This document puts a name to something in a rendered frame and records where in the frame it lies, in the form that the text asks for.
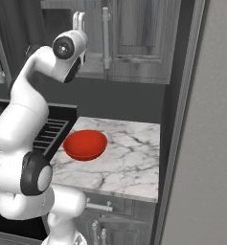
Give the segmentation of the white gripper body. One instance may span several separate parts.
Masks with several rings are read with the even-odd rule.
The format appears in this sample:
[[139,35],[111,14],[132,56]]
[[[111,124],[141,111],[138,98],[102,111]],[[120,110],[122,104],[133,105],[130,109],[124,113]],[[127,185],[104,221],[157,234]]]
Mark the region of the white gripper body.
[[84,31],[84,16],[85,13],[81,11],[76,11],[73,14],[73,29],[77,31]]

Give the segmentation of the grey base cabinet door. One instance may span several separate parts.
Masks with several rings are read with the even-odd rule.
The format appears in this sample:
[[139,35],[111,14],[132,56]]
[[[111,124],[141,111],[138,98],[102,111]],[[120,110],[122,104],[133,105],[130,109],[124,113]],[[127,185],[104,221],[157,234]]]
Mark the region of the grey base cabinet door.
[[149,245],[152,227],[148,223],[123,218],[101,217],[105,245]]
[[[94,220],[99,221],[99,217],[93,213],[84,213],[76,218],[76,224],[78,230],[84,236],[88,245],[94,245],[93,230],[92,230],[92,223]],[[98,225],[97,233],[98,233],[98,239],[100,245],[99,225]]]

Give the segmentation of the black stove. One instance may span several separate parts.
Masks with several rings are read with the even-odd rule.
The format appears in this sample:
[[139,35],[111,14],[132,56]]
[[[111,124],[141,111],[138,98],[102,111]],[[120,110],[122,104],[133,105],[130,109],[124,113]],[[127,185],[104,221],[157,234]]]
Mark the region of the black stove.
[[[34,149],[51,161],[78,115],[75,105],[49,104],[49,117],[34,140]],[[47,216],[10,221],[0,215],[0,245],[39,245],[49,233]]]

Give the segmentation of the red bowl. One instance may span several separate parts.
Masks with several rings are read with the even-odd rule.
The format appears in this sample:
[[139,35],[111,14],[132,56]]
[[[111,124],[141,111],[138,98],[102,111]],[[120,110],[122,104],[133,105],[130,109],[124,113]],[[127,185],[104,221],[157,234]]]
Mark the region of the red bowl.
[[62,146],[72,159],[91,161],[103,154],[107,147],[107,138],[97,130],[80,130],[68,135]]

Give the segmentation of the grey tall side panel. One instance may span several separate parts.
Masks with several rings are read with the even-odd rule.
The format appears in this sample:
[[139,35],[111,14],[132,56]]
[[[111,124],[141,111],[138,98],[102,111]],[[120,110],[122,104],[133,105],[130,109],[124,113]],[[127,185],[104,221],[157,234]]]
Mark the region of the grey tall side panel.
[[181,0],[150,245],[227,245],[227,0]]

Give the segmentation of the grey drawer front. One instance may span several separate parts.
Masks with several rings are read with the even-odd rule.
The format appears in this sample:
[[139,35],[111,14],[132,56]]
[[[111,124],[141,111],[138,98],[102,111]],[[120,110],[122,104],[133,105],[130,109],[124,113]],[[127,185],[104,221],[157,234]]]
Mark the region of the grey drawer front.
[[107,201],[110,201],[113,212],[108,213],[125,215],[144,221],[148,221],[148,219],[154,215],[154,203],[90,192],[86,192],[85,195],[86,198],[90,198],[90,202],[94,204],[105,205]]

